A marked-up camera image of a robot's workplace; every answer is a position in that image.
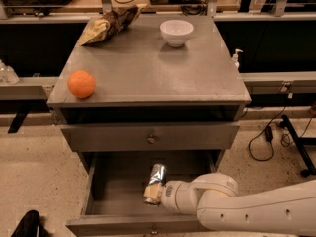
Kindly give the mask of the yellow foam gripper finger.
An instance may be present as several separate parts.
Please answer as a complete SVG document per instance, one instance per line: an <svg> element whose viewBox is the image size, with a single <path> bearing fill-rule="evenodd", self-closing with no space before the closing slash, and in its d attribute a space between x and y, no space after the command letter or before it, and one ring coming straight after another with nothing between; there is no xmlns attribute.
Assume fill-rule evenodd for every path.
<svg viewBox="0 0 316 237"><path fill-rule="evenodd" d="M161 200L163 186L160 183L148 185L144 191L144 197L149 202L159 202Z"/></svg>

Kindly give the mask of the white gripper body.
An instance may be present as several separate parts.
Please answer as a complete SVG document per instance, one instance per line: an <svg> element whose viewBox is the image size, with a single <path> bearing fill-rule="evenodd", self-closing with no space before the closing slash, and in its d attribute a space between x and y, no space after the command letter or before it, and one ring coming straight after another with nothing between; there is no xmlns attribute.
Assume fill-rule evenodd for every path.
<svg viewBox="0 0 316 237"><path fill-rule="evenodd" d="M163 188L161 203L172 212L196 214L198 208L198 192L191 183L170 181Z"/></svg>

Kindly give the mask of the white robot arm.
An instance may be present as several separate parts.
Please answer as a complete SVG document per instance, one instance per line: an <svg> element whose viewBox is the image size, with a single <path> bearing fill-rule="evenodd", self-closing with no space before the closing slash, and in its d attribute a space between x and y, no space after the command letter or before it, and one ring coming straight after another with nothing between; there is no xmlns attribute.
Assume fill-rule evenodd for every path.
<svg viewBox="0 0 316 237"><path fill-rule="evenodd" d="M190 182L152 181L145 201L191 214L202 226L218 231L316 235L316 181L240 196L236 181L213 173Z"/></svg>

